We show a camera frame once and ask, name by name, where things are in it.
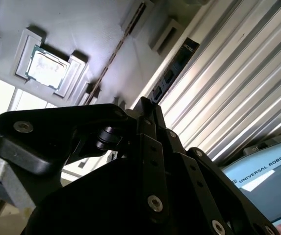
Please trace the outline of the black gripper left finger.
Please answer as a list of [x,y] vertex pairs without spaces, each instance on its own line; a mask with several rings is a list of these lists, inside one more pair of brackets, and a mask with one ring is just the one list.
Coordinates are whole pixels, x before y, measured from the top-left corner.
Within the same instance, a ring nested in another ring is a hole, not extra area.
[[51,194],[119,159],[164,163],[152,102],[0,115],[0,199],[33,211]]

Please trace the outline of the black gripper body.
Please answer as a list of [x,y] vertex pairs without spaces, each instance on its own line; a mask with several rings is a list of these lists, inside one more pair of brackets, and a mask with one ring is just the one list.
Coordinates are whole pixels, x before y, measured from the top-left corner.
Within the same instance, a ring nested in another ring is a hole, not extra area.
[[112,161],[51,194],[26,235],[180,235],[156,159]]

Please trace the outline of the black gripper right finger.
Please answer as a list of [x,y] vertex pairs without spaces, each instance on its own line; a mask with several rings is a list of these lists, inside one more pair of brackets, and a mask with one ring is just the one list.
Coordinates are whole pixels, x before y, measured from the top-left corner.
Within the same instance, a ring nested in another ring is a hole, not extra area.
[[277,235],[272,223],[200,149],[185,150],[154,107],[170,208],[181,235]]

